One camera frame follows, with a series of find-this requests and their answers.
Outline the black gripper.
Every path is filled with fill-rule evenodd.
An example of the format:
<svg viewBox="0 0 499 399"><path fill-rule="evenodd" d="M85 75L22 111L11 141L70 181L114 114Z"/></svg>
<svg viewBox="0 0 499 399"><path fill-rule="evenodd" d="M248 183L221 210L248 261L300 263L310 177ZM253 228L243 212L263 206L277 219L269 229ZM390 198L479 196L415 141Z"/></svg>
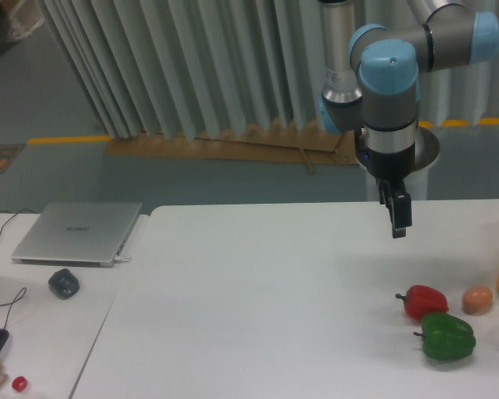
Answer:
<svg viewBox="0 0 499 399"><path fill-rule="evenodd" d="M407 228L412 226L412 199L403 179L414 170L415 145L393 153L381 153L358 145L356 156L368 173L378 179L380 204L388 204L390 200L393 238L404 238ZM390 189L388 182L398 180Z"/></svg>

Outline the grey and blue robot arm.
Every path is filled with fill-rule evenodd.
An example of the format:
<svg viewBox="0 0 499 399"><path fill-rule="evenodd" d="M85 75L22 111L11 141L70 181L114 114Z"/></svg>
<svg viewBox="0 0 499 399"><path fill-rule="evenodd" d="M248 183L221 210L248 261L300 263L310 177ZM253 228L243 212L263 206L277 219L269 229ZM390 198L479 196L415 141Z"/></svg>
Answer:
<svg viewBox="0 0 499 399"><path fill-rule="evenodd" d="M358 163L374 178L395 239L413 222L405 179L438 158L437 137L418 121L423 73L489 62L499 20L461 1L411 1L417 25L391 31L355 22L354 1L319 2L327 77L320 97L329 131L354 133Z"/></svg>

